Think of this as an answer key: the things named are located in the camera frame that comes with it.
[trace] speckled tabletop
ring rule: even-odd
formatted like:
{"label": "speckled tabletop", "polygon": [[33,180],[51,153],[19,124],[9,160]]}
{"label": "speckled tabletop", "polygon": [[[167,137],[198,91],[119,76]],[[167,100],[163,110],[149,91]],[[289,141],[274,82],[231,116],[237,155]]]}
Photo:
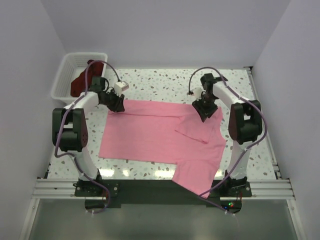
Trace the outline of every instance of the speckled tabletop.
{"label": "speckled tabletop", "polygon": [[[125,98],[130,100],[160,101],[168,103],[191,104],[194,98],[187,96],[188,81],[194,69],[118,69],[120,78],[129,83],[130,88],[124,92]],[[199,87],[200,77],[210,70],[199,71],[192,79],[191,89]],[[221,73],[229,80],[229,85],[243,96],[254,99],[249,76],[245,69],[221,70]],[[106,70],[105,77],[113,84],[116,77],[111,70]],[[221,122],[222,136],[227,140],[223,152],[220,168],[215,179],[221,179],[228,167],[231,152],[232,139],[228,133],[229,110],[220,101],[215,102],[222,107],[225,119]],[[108,115],[107,107],[99,105],[86,116],[89,133],[87,145],[93,163],[99,168],[104,179],[171,179],[176,165],[132,161],[127,159],[109,159],[98,157],[102,135],[105,129]],[[266,140],[252,148],[247,168],[249,180],[273,180],[276,179],[272,164],[272,155],[269,152]],[[49,179],[77,179],[78,172],[73,161],[68,156],[55,158],[52,156],[48,169]]]}

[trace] pink t-shirt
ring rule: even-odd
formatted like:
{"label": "pink t-shirt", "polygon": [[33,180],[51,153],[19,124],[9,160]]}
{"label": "pink t-shirt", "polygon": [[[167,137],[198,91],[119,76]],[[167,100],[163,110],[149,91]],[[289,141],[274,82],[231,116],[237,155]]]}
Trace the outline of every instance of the pink t-shirt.
{"label": "pink t-shirt", "polygon": [[176,164],[175,183],[197,195],[211,187],[226,145],[220,107],[205,122],[189,104],[126,100],[124,107],[109,111],[99,157]]}

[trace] white basket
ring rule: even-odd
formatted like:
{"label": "white basket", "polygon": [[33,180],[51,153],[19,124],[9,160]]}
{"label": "white basket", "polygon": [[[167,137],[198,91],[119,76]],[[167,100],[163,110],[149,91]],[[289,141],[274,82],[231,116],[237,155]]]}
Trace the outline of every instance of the white basket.
{"label": "white basket", "polygon": [[[66,104],[71,104],[76,97],[70,95],[71,82],[79,77],[86,67],[89,60],[107,61],[108,56],[100,52],[72,52],[64,56],[59,70],[55,76],[51,97],[61,100]],[[106,65],[103,65],[102,77],[105,76]]]}

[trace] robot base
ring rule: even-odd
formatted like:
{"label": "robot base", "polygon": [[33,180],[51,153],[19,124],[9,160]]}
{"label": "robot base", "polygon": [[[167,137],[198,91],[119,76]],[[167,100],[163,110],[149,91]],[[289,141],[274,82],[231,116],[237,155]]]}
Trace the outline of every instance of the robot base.
{"label": "robot base", "polygon": [[[98,175],[97,182],[107,187],[110,191],[110,205],[108,208],[121,208],[122,204],[152,204],[152,205],[213,205],[203,201],[201,197],[195,195],[182,186],[171,180],[118,180],[118,179],[102,179]],[[218,184],[221,180],[214,180],[212,186]],[[222,185],[218,189],[210,193],[207,200],[222,206],[224,209],[237,213],[242,207],[240,197],[251,197],[252,192],[250,183],[238,187],[227,189]],[[74,196],[76,197],[105,197],[102,189],[95,186],[90,181],[79,180],[75,186]],[[220,197],[234,197],[237,200],[220,200]],[[85,208],[101,209],[104,202],[100,199],[85,200]]]}

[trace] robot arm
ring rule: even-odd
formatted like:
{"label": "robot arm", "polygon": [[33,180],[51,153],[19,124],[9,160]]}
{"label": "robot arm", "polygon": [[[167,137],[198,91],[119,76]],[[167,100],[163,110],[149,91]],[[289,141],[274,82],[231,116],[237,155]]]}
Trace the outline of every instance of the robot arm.
{"label": "robot arm", "polygon": [[[203,122],[218,109],[215,104],[217,99],[220,99],[230,109],[228,130],[233,140],[233,147],[231,161],[226,170],[226,173],[229,173],[244,150],[262,133],[262,118],[252,106],[237,98],[220,77],[215,78],[212,73],[205,74],[201,78],[201,84],[203,89],[198,87],[192,91],[196,98],[192,105]],[[251,100],[250,102],[261,109],[259,101]],[[236,184],[246,183],[249,155],[250,149],[245,152],[230,175],[230,178],[237,182]]]}
{"label": "robot arm", "polygon": [[[106,79],[103,77],[93,77],[87,94],[81,93],[74,102],[64,108],[56,108],[52,113],[52,141],[56,145],[63,115],[66,110],[72,108],[64,123],[59,147],[61,151],[73,154],[77,159],[78,167],[94,180],[100,177],[100,173],[87,149],[88,129],[85,115],[98,104],[106,105],[113,112],[123,112],[125,108],[122,92],[129,88],[126,82],[118,81],[113,88],[105,90],[105,82]],[[78,167],[76,166],[79,179],[88,181]]]}

